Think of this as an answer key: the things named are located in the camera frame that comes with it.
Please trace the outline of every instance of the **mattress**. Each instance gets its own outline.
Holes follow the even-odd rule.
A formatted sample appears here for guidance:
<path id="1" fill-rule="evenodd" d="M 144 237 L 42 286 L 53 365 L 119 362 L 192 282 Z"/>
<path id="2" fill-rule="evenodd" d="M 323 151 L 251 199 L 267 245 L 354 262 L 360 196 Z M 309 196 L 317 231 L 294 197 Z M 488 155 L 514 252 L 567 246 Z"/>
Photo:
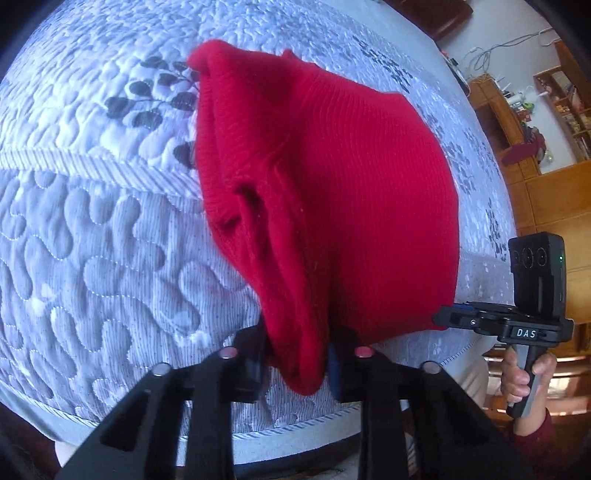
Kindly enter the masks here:
<path id="1" fill-rule="evenodd" d="M 0 396 L 46 435 L 79 444 L 154 364 L 198 363 L 258 320 L 255 293 L 212 241 L 193 165 L 199 75 L 185 60 L 211 38 L 289 48 L 405 95 L 459 194 L 456 301 L 511 302 L 511 207 L 462 90 L 434 44 L 389 7 L 333 3 L 66 0 L 22 48 L 0 83 Z M 445 365 L 478 342 L 448 330 L 377 348 Z M 273 371 L 262 401 L 233 406 L 236 461 L 293 453 L 261 445 L 358 413 L 326 384 L 300 397 Z M 347 425 L 335 436 L 359 430 Z"/>

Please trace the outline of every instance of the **red sleeve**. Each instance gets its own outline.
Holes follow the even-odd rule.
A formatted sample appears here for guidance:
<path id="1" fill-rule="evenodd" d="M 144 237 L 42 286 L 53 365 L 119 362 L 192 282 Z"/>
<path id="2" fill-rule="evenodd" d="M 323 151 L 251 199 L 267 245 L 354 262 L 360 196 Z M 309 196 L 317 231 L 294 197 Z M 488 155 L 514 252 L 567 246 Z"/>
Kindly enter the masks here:
<path id="1" fill-rule="evenodd" d="M 556 446 L 550 412 L 546 410 L 541 427 L 525 437 L 513 433 L 513 423 L 507 428 L 509 441 L 529 460 L 535 477 L 538 480 L 554 479 L 563 466 L 563 455 Z"/>

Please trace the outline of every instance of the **hand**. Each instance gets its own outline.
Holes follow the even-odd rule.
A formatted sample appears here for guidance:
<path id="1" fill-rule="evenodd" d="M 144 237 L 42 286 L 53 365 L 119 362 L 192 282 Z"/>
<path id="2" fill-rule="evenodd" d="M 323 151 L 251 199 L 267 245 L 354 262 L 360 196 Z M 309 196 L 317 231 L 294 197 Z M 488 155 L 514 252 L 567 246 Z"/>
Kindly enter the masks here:
<path id="1" fill-rule="evenodd" d="M 512 347 L 505 351 L 505 357 L 501 363 L 501 393 L 506 401 L 519 402 L 530 394 L 530 388 L 527 386 L 530 382 L 530 376 L 525 370 L 517 366 L 517 353 Z M 513 432 L 516 435 L 527 436 L 538 430 L 546 418 L 546 397 L 550 380 L 556 371 L 556 357 L 551 353 L 545 353 L 532 368 L 535 375 L 540 375 L 538 389 L 534 392 L 534 402 L 531 406 L 530 414 L 527 417 L 516 419 Z"/>

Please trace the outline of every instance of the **handle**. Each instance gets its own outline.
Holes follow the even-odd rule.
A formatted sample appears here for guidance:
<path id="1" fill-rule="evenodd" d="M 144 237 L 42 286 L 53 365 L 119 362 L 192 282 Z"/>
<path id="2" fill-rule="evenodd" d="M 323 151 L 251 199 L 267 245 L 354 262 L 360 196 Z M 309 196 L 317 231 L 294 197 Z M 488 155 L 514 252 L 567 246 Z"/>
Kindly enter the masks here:
<path id="1" fill-rule="evenodd" d="M 512 345 L 512 347 L 517 353 L 517 365 L 530 376 L 530 383 L 528 384 L 530 394 L 524 397 L 519 403 L 509 403 L 507 407 L 507 415 L 518 419 L 527 417 L 530 414 L 531 405 L 535 399 L 535 392 L 538 390 L 538 383 L 540 382 L 539 375 L 534 375 L 531 368 L 537 359 L 547 352 L 548 347 L 528 345 Z"/>

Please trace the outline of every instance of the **folded fabric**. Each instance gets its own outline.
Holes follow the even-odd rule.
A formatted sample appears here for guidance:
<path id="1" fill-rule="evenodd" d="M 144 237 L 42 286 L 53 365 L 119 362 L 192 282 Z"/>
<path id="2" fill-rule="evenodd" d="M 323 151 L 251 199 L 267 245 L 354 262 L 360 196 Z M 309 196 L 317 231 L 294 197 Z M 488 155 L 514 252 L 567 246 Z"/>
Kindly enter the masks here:
<path id="1" fill-rule="evenodd" d="M 433 329 L 454 298 L 457 193 L 399 94 L 221 41 L 200 76 L 196 163 L 221 252 L 259 295 L 271 360 L 312 394 L 330 325 L 365 343 Z"/>

